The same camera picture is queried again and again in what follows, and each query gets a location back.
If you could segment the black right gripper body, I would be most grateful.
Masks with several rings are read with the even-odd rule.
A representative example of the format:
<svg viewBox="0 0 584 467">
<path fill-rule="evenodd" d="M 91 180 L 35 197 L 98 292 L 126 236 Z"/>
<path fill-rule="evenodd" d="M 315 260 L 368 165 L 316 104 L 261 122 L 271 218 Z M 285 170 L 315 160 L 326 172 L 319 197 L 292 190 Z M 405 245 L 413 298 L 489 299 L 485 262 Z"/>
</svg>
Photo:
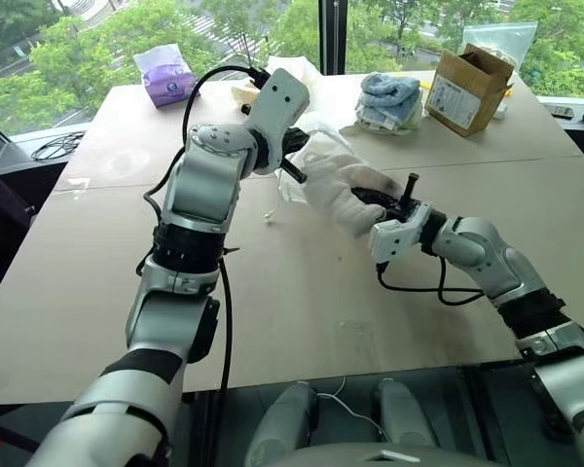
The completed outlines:
<svg viewBox="0 0 584 467">
<path fill-rule="evenodd" d="M 399 198 L 392 196 L 385 196 L 385 216 L 386 220 L 397 220 L 399 222 L 407 222 L 413 215 L 415 210 L 420 205 L 420 202 L 414 198 L 405 198 L 402 201 Z"/>
</svg>

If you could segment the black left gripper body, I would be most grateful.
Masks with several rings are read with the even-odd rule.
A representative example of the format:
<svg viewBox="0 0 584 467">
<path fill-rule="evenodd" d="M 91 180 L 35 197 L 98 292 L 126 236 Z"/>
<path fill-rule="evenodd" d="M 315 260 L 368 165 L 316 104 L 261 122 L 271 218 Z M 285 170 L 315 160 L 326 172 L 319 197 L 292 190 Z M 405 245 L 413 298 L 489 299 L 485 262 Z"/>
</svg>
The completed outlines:
<svg viewBox="0 0 584 467">
<path fill-rule="evenodd" d="M 310 135 L 298 127 L 289 127 L 286 129 L 282 138 L 282 155 L 301 151 L 310 140 Z"/>
</svg>

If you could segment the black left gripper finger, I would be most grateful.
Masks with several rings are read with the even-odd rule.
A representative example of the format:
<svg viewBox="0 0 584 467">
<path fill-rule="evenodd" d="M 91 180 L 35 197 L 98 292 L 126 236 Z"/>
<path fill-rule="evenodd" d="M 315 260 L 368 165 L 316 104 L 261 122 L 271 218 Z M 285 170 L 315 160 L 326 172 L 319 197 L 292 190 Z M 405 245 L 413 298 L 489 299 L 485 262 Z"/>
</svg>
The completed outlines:
<svg viewBox="0 0 584 467">
<path fill-rule="evenodd" d="M 282 159 L 279 168 L 298 184 L 304 184 L 307 181 L 307 175 L 288 159 Z"/>
</svg>

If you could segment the black right gripper flat finger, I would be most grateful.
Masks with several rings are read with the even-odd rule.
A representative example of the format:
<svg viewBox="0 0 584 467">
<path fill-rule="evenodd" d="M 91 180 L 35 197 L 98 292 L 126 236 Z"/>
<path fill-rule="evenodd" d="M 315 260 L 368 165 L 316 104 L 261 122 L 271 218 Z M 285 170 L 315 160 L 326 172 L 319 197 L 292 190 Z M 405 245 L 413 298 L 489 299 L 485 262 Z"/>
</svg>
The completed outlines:
<svg viewBox="0 0 584 467">
<path fill-rule="evenodd" d="M 394 206 L 394 197 L 378 190 L 356 187 L 352 188 L 351 192 L 365 204 L 379 205 L 385 210 Z"/>
</svg>

